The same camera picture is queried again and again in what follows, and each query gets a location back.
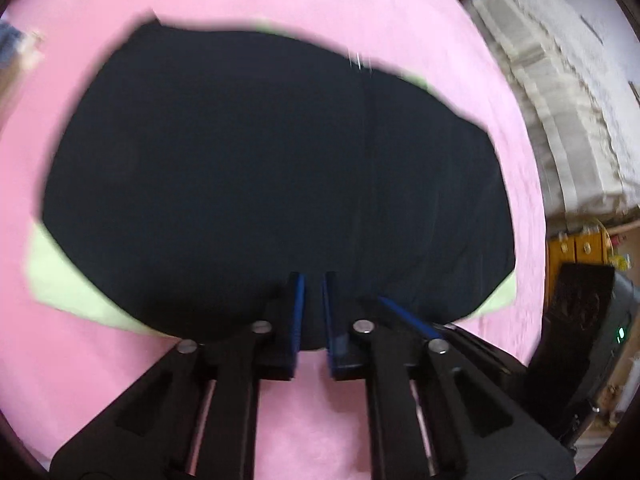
silver bolt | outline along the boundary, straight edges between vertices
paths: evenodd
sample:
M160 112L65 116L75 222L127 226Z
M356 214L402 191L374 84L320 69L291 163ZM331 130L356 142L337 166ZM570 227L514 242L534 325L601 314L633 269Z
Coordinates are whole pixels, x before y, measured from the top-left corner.
M368 319L359 319L353 324L353 329L359 334L370 334L376 325Z
M198 349L198 343L193 339L183 339L178 343L178 352L181 354L192 354Z
M429 350L436 354L446 354L449 351L449 343L444 339L432 339L429 341Z
M251 325L251 330L254 334L268 334L271 332L271 323L264 320L256 321Z

black cloth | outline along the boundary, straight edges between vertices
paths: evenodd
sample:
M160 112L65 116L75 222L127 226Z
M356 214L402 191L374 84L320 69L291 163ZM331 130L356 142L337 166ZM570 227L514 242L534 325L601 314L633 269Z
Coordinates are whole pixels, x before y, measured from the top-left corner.
M395 75L273 34L142 25L53 157L42 219L74 265L162 332L209 340L307 275L423 319L467 316L514 268L487 134Z

pink surface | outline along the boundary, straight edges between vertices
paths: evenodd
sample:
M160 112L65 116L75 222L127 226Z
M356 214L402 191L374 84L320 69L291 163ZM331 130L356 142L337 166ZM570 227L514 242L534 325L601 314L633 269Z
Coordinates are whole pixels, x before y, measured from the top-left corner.
M197 28L265 19L335 50L423 76L487 129L502 164L516 240L515 304L462 325L526 361L540 333L544 217L516 101L456 0L16 0L12 22L44 34L0 141L0 408L31 449L60 445L153 364L172 341L99 326L35 303L22 275L50 154L101 60L150 10ZM258 480L369 478L362 384L335 384L324 352L261 396Z

black fabric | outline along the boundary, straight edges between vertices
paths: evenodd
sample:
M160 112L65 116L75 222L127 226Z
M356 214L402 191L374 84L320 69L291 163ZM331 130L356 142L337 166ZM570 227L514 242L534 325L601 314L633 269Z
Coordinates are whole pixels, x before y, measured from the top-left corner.
M44 224L107 297L207 340L307 275L427 320L474 311L514 268L487 134L424 90L302 41L151 22L105 63L52 160Z

bed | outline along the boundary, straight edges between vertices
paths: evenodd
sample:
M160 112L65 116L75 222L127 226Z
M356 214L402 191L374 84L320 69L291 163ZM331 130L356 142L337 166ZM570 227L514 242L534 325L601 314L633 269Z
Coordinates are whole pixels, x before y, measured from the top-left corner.
M510 87L457 0L14 0L8 19L42 37L0 141L0 410L46 463L175 340L102 326L33 299L23 263L50 150L96 67L155 13L185 27L267 20L415 73L489 132L513 218L517 295L460 325L527 362L540 335L544 237L540 183ZM328 379L323 351L260 399L256 478L369 478L363 384Z

